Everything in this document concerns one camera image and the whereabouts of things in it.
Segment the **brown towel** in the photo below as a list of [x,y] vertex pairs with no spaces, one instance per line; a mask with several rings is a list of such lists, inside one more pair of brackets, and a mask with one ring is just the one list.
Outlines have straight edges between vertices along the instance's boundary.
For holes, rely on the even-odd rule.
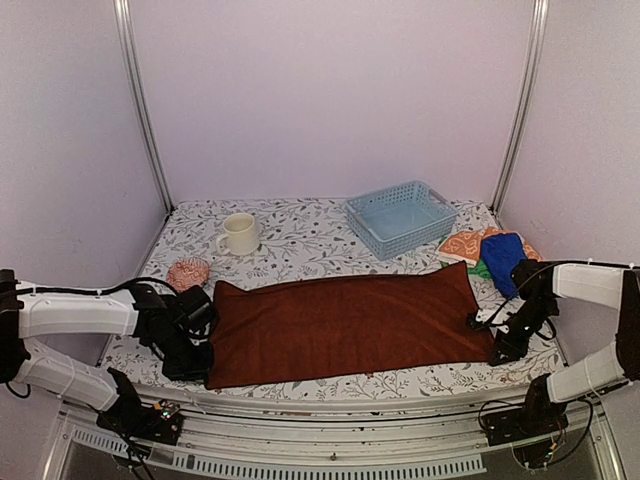
[[463,263],[253,290],[219,281],[213,300],[209,390],[484,362],[493,345],[466,324],[479,306]]

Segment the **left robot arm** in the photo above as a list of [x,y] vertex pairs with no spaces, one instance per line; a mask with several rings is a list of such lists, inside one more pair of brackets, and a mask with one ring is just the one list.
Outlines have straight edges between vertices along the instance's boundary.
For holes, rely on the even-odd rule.
[[161,359],[171,381],[205,383],[214,364],[209,337],[218,323],[200,286],[180,292],[139,277],[106,289],[42,286],[1,272],[1,381],[20,382],[102,412],[128,434],[148,426],[148,412],[127,376],[79,362],[40,342],[54,334],[134,338]]

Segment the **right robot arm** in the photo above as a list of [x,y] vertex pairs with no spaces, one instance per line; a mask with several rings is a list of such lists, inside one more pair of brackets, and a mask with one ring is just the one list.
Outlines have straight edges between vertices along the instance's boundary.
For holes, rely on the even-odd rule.
[[511,279],[515,295],[524,303],[498,327],[495,364],[515,361],[526,354],[531,336],[559,314],[559,299],[580,300],[618,313],[617,332],[609,346],[531,382],[525,407],[516,421],[524,435],[537,436],[552,424],[555,408],[624,381],[639,380],[638,267],[522,260],[512,270]]

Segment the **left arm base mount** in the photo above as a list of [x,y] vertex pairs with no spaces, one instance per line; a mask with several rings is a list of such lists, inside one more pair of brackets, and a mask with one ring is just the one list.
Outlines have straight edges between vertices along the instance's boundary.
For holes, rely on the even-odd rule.
[[126,439],[134,437],[176,446],[184,423],[180,405],[163,399],[145,406],[123,372],[113,368],[107,372],[115,380],[118,396],[108,410],[97,414],[97,426]]

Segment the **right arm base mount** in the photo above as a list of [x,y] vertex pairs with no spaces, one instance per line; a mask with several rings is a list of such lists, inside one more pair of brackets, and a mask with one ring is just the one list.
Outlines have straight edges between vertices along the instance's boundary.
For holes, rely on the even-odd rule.
[[545,374],[531,382],[522,405],[479,416],[479,426],[490,446],[562,433],[568,427],[567,403],[551,401],[548,377]]

